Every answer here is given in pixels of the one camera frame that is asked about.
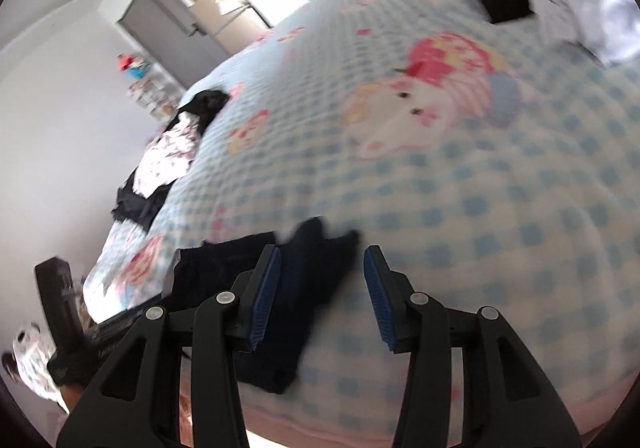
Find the red blue plush toy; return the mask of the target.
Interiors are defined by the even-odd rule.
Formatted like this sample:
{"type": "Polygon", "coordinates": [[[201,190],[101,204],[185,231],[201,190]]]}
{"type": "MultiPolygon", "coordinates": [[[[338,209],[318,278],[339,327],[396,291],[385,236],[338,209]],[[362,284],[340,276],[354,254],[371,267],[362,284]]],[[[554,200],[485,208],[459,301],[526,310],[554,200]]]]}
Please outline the red blue plush toy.
{"type": "Polygon", "coordinates": [[[136,54],[120,54],[117,57],[118,69],[128,73],[135,80],[145,78],[150,68],[149,61],[136,54]]]}

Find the black garment in pile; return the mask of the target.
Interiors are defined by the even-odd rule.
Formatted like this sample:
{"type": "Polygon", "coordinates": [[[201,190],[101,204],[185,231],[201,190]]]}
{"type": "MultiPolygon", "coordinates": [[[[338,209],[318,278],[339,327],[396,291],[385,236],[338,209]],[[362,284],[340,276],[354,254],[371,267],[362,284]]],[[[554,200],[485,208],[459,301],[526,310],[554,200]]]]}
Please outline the black garment in pile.
{"type": "Polygon", "coordinates": [[[131,221],[145,232],[150,230],[174,183],[190,171],[206,129],[230,99],[229,93],[207,89],[179,108],[117,190],[115,221],[131,221]]]}

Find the beige refrigerator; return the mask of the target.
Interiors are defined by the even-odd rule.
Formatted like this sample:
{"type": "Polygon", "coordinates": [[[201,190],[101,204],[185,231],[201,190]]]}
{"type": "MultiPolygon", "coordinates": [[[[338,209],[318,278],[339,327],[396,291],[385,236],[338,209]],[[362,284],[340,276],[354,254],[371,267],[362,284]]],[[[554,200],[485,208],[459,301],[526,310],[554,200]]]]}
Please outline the beige refrigerator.
{"type": "Polygon", "coordinates": [[[190,11],[230,54],[258,44],[271,27],[248,0],[190,0],[190,11]]]}

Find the grey door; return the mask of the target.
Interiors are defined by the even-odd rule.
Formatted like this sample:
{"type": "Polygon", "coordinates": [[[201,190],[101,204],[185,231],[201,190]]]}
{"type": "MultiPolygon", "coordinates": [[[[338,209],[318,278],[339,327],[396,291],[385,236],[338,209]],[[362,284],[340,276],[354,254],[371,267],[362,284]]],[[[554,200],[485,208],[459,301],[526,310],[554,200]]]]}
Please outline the grey door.
{"type": "Polygon", "coordinates": [[[184,88],[230,58],[182,0],[131,0],[118,24],[184,88]]]}

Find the white shelf rack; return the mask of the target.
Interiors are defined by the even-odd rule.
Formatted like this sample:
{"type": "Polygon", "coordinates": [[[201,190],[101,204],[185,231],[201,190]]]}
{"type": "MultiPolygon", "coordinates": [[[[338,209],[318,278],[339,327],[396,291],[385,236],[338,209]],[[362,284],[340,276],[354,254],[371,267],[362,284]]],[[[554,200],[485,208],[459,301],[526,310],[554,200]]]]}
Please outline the white shelf rack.
{"type": "Polygon", "coordinates": [[[168,122],[177,111],[181,91],[172,82],[153,76],[138,79],[128,88],[128,96],[157,122],[168,122]]]}

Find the blue checkered cartoon blanket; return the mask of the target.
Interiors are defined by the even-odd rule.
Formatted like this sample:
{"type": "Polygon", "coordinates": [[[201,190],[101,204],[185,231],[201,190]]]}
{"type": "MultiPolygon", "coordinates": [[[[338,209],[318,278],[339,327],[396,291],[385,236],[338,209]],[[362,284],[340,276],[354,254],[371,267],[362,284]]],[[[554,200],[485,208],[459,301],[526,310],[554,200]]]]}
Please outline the blue checkered cartoon blanket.
{"type": "Polygon", "coordinates": [[[416,290],[496,307],[581,432],[639,372],[639,64],[548,47],[478,0],[312,0],[192,86],[227,91],[149,230],[113,226],[84,285],[104,321],[177,249],[319,216],[416,290]]]}

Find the silver plastic bag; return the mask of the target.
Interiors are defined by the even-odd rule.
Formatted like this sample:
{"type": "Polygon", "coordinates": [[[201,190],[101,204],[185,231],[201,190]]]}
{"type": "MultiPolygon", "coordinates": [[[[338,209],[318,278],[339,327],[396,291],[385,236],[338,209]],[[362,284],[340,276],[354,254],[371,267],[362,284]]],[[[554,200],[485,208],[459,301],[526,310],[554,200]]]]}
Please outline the silver plastic bag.
{"type": "Polygon", "coordinates": [[[542,41],[576,44],[605,67],[639,56],[639,7],[634,0],[528,0],[542,41]]]}

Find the navy blue striped shorts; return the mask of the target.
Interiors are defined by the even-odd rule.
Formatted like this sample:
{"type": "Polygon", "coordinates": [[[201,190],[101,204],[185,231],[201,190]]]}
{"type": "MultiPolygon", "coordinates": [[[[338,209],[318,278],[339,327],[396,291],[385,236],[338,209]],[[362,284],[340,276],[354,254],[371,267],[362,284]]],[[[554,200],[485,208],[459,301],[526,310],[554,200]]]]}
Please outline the navy blue striped shorts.
{"type": "MultiPolygon", "coordinates": [[[[240,382],[284,394],[297,376],[314,320],[354,267],[359,241],[357,230],[328,237],[323,221],[314,217],[301,223],[288,241],[278,244],[281,275],[265,336],[254,352],[236,356],[240,382]]],[[[260,254],[271,244],[277,244],[276,235],[263,232],[183,249],[165,301],[167,309],[195,308],[229,291],[241,273],[257,266],[260,254]]]]}

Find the pink patterned garment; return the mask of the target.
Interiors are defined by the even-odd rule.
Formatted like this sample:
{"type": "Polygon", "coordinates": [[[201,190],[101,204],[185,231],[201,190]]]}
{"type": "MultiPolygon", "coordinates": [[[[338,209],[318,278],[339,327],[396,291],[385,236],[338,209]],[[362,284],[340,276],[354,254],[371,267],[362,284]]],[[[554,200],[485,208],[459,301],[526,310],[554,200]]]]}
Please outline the pink patterned garment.
{"type": "Polygon", "coordinates": [[[160,186],[168,186],[188,173],[200,146],[199,120],[189,112],[179,114],[176,125],[145,148],[134,173],[134,193],[147,199],[160,186]]]}

